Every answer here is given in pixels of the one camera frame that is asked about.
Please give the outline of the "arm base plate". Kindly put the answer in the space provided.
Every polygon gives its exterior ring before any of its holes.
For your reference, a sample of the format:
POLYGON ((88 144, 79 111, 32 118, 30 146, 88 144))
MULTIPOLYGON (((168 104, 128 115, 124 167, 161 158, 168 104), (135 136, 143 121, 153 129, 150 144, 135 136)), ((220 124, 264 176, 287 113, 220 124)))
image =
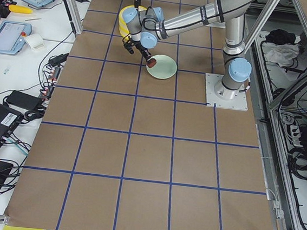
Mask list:
POLYGON ((205 74, 206 105, 228 110, 247 111, 244 83, 238 90, 228 90, 222 84, 223 75, 205 74))

